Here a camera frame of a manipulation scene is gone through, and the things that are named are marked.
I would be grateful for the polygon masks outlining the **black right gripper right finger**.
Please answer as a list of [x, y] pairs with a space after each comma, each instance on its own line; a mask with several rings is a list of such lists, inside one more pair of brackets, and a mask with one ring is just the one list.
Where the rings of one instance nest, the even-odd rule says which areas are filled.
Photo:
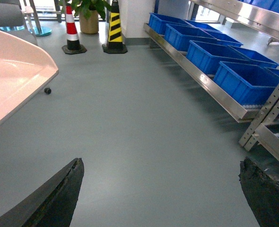
[[239, 181], [259, 226], [279, 227], [279, 163], [266, 166], [246, 157], [240, 162]]

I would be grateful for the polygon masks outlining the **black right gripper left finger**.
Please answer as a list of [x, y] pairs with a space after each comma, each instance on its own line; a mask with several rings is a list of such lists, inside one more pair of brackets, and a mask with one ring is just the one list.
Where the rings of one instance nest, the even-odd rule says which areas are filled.
[[75, 158], [15, 207], [0, 216], [0, 227], [69, 227], [84, 176]]

